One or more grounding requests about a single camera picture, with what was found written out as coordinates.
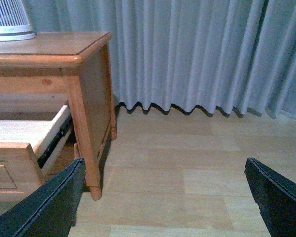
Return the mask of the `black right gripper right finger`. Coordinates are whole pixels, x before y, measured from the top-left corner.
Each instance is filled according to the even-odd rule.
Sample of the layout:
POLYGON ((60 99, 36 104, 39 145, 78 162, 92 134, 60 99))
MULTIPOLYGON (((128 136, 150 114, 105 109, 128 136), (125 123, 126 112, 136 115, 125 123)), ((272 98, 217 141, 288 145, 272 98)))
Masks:
POLYGON ((255 158, 247 159, 245 175, 270 235, 296 237, 296 183, 255 158))

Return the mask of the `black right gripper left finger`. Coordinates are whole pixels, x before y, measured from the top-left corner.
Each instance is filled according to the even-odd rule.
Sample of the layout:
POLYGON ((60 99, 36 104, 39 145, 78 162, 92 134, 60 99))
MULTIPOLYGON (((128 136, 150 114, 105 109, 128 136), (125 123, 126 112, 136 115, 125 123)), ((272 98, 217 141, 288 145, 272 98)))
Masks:
POLYGON ((16 206, 0 216, 0 237, 66 237, 75 225, 85 179, 77 158, 16 206))

